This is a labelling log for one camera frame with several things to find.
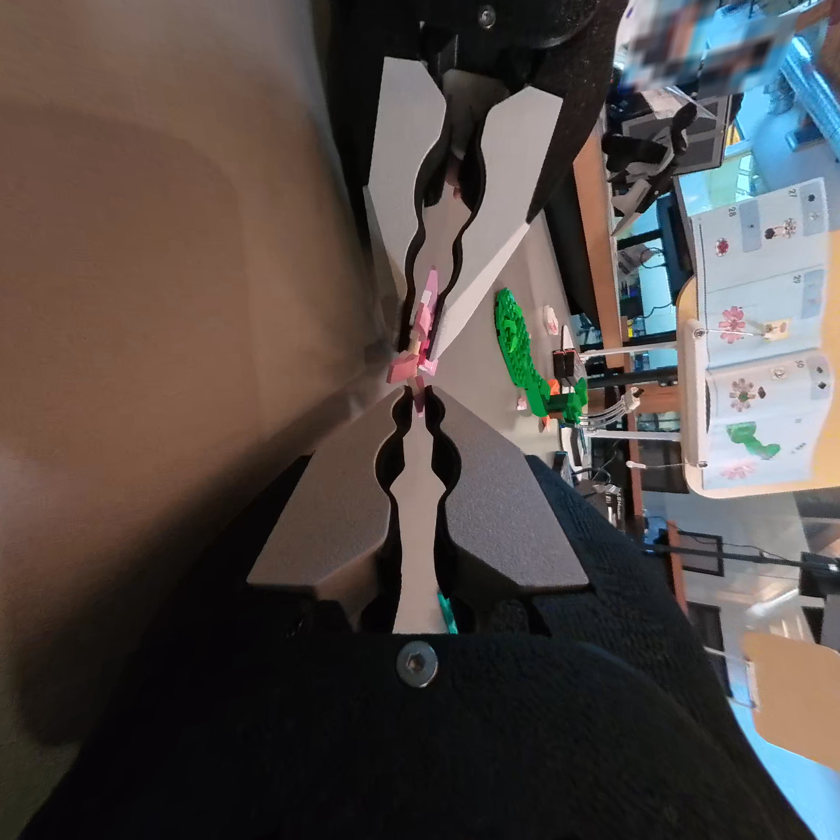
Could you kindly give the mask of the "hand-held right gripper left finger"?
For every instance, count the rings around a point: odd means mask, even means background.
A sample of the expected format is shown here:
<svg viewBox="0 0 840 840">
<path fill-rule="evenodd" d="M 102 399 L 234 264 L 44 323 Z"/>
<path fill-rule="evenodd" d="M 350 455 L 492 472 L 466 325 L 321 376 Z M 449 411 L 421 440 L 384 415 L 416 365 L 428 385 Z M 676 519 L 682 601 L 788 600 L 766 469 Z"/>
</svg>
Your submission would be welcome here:
<svg viewBox="0 0 840 840">
<path fill-rule="evenodd" d="M 251 587 L 336 602 L 354 628 L 393 631 L 403 545 L 392 485 L 412 420 L 404 385 L 323 439 L 248 574 Z"/>
</svg>

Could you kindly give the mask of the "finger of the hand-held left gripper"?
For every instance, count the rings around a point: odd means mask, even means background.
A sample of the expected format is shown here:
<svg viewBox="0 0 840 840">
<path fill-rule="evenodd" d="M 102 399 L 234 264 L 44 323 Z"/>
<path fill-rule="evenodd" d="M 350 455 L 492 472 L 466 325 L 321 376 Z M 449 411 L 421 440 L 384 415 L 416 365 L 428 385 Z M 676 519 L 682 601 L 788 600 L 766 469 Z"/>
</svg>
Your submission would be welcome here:
<svg viewBox="0 0 840 840">
<path fill-rule="evenodd" d="M 530 227 L 529 213 L 563 101 L 525 87 L 492 106 L 476 136 L 479 194 L 453 244 L 429 358 L 439 359 L 477 310 Z"/>
<path fill-rule="evenodd" d="M 386 57 L 363 198 L 384 338 L 395 352 L 408 343 L 424 200 L 443 165 L 449 129 L 445 95 L 424 63 Z"/>
</svg>

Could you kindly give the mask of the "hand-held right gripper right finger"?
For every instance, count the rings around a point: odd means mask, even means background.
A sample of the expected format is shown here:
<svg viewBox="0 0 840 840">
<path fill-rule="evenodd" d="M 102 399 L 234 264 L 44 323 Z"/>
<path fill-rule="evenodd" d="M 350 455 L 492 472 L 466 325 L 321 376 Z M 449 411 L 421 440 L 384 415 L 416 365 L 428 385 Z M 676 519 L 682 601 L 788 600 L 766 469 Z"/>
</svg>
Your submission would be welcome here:
<svg viewBox="0 0 840 840">
<path fill-rule="evenodd" d="M 473 611 L 522 596 L 580 592 L 590 580 L 520 447 L 445 391 L 427 386 L 442 595 Z"/>
</svg>

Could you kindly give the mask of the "pink lego flower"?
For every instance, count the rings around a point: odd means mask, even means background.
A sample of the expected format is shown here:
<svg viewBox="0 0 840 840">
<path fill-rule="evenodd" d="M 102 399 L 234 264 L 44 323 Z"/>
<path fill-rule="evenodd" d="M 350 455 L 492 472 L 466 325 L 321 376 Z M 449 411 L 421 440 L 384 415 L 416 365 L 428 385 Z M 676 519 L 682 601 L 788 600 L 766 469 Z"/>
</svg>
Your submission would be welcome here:
<svg viewBox="0 0 840 840">
<path fill-rule="evenodd" d="M 432 266 L 411 324 L 408 347 L 390 362 L 386 376 L 388 384 L 411 387 L 418 417 L 425 413 L 425 379 L 435 376 L 438 367 L 438 360 L 430 355 L 438 294 L 438 270 Z"/>
</svg>

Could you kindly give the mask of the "green lego plate build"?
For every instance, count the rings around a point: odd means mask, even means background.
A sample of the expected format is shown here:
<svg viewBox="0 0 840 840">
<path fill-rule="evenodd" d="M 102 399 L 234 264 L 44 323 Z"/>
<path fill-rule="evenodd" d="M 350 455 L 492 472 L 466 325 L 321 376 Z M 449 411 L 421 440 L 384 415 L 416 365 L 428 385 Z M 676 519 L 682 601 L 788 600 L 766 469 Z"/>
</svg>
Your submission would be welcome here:
<svg viewBox="0 0 840 840">
<path fill-rule="evenodd" d="M 573 388 L 545 379 L 532 357 L 531 338 L 524 315 L 508 288 L 498 290 L 494 318 L 502 358 L 512 383 L 524 397 L 527 408 L 540 418 L 554 418 L 566 427 L 577 427 L 588 404 L 586 380 Z"/>
</svg>

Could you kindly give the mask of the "lego instruction booklet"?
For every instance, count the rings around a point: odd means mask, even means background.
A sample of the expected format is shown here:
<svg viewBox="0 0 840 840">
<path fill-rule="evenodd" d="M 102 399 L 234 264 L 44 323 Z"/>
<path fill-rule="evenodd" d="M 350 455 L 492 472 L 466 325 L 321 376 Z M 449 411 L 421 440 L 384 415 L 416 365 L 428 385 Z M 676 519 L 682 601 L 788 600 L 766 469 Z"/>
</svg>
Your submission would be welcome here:
<svg viewBox="0 0 840 840">
<path fill-rule="evenodd" d="M 820 335 L 828 235 L 838 231 L 838 196 L 821 176 L 722 206 L 692 218 L 698 319 L 709 329 L 757 330 L 758 342 L 710 337 L 709 367 L 774 351 L 793 338 L 801 352 Z"/>
</svg>

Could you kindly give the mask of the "wooden book stand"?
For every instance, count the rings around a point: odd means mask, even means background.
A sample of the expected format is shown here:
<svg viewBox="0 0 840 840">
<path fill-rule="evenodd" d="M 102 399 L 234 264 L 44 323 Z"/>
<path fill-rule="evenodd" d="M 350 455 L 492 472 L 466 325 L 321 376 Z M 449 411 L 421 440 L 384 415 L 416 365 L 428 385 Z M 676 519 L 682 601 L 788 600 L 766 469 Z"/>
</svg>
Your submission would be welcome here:
<svg viewBox="0 0 840 840">
<path fill-rule="evenodd" d="M 822 315 L 816 346 L 794 352 L 793 338 L 762 338 L 774 351 L 737 364 L 709 367 L 712 336 L 758 342 L 757 330 L 709 329 L 698 319 L 697 279 L 677 300 L 678 354 L 675 385 L 654 391 L 644 375 L 637 410 L 680 400 L 680 430 L 594 431 L 600 438 L 678 443 L 688 487 L 703 497 L 725 499 L 820 490 L 839 485 L 839 233 L 828 235 L 828 265 L 803 277 L 822 278 Z"/>
</svg>

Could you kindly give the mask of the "tan wooden board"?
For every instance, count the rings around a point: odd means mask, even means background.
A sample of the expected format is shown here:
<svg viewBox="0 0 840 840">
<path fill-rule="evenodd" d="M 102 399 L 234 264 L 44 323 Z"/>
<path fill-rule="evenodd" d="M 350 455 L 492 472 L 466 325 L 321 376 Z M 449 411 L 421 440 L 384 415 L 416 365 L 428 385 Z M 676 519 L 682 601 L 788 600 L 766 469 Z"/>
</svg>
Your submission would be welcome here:
<svg viewBox="0 0 840 840">
<path fill-rule="evenodd" d="M 745 633 L 752 719 L 775 747 L 839 771 L 839 654 L 769 633 Z"/>
</svg>

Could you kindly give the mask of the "black strapped device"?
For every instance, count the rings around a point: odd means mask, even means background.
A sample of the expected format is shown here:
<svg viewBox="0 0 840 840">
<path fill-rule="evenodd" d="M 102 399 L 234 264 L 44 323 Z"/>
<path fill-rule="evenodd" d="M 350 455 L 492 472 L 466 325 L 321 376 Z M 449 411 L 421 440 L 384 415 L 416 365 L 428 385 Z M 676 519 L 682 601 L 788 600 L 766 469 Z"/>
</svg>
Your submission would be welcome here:
<svg viewBox="0 0 840 840">
<path fill-rule="evenodd" d="M 603 136 L 614 238 L 669 193 L 677 177 L 721 165 L 731 111 L 732 96 L 690 100 L 677 104 L 672 114 L 651 112 Z"/>
</svg>

